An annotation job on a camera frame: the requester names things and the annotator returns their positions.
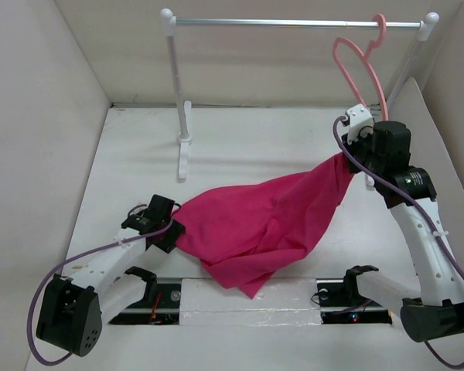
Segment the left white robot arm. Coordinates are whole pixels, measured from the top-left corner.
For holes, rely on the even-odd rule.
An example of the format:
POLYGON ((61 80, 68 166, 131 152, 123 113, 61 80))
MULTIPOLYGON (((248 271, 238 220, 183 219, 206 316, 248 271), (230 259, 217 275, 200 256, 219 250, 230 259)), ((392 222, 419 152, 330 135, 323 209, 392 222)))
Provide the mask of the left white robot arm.
POLYGON ((35 340, 66 351, 68 356, 86 356, 96 345, 104 325, 132 305, 156 307, 161 298, 157 276, 136 266, 148 251, 171 253, 186 228, 174 216, 181 209, 176 201, 154 195, 149 204, 131 209, 113 242, 78 254, 74 262, 91 256, 69 275, 53 268, 38 287, 29 307, 31 318, 40 305, 37 322, 28 321, 31 352, 43 365, 35 340))

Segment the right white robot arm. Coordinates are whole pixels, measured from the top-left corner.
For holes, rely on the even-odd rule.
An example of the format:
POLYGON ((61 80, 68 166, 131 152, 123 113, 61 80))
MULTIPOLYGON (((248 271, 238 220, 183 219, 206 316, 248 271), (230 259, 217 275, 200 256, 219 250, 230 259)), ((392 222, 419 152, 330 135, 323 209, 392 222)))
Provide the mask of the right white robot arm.
POLYGON ((419 290, 391 280, 378 268, 346 272, 342 295, 350 304, 370 299, 396 314, 415 342, 464 333, 464 273, 452 256, 430 175, 410 165, 411 132, 405 124, 349 124, 341 137, 351 172, 375 181, 408 246, 419 290))

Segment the magenta trousers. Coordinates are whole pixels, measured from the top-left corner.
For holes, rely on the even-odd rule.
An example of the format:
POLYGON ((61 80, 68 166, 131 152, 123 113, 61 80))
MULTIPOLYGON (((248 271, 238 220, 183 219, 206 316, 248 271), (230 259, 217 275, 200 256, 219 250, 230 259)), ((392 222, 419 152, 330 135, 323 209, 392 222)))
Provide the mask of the magenta trousers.
POLYGON ((177 247, 223 288, 253 298, 270 277, 306 258, 353 179, 339 153, 309 172, 208 190, 183 204, 177 247))

